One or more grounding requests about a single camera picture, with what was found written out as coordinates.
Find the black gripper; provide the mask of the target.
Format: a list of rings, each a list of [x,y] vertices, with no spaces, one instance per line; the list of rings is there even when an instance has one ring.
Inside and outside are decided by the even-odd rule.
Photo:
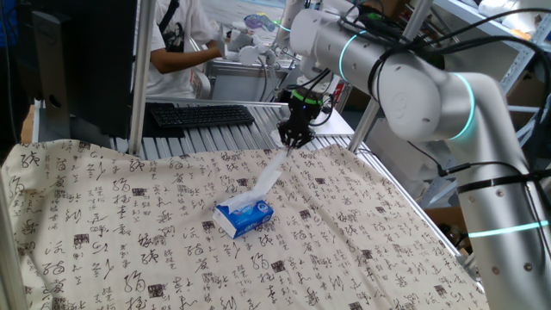
[[[277,124],[277,132],[281,143],[287,149],[300,149],[315,137],[315,132],[308,125],[319,116],[321,105],[292,101],[288,108],[289,121],[280,121]]]

